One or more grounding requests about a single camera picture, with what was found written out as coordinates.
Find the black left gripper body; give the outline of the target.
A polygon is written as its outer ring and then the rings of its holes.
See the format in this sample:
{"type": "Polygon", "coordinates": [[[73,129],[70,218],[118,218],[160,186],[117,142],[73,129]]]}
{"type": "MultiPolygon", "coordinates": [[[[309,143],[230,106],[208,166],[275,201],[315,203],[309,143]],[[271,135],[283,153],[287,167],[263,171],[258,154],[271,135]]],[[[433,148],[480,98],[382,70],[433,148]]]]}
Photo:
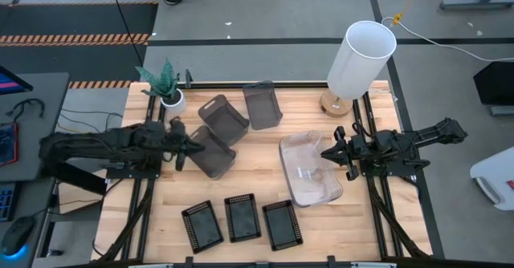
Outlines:
{"type": "Polygon", "coordinates": [[[189,155],[187,139],[186,126],[181,119],[178,116],[172,118],[169,121],[169,131],[165,134],[164,139],[164,153],[169,154],[169,157],[164,157],[164,161],[175,160],[175,170],[178,172],[183,170],[186,158],[189,155]]]}

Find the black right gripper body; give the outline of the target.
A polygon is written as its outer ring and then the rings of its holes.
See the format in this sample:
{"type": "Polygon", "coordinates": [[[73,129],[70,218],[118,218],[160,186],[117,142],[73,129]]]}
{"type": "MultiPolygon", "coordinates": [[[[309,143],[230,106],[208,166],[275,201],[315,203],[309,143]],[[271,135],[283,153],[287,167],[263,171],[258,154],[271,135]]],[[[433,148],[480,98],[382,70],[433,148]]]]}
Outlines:
{"type": "Polygon", "coordinates": [[[347,141],[345,135],[345,129],[342,126],[337,126],[334,137],[337,141],[344,141],[346,143],[345,154],[349,158],[349,164],[346,165],[348,169],[346,177],[348,181],[353,181],[359,176],[358,168],[353,161],[361,159],[364,151],[364,138],[362,134],[357,134],[351,136],[350,140],[347,141]]]}

